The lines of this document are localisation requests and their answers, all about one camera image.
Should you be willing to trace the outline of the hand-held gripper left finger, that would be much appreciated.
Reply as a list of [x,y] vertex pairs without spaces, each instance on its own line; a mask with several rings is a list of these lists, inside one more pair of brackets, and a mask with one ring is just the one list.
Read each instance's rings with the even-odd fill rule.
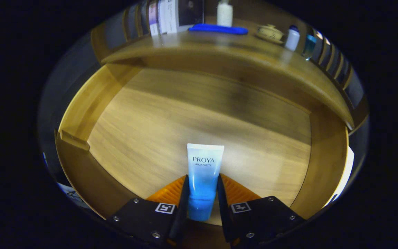
[[106,222],[137,248],[177,248],[187,220],[189,194],[185,175],[147,200],[132,198]]

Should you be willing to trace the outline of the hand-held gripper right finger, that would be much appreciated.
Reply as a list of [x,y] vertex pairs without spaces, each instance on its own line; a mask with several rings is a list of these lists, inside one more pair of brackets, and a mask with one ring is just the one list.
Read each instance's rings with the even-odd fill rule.
[[217,194],[223,234],[232,248],[268,248],[305,222],[277,197],[260,197],[224,174]]

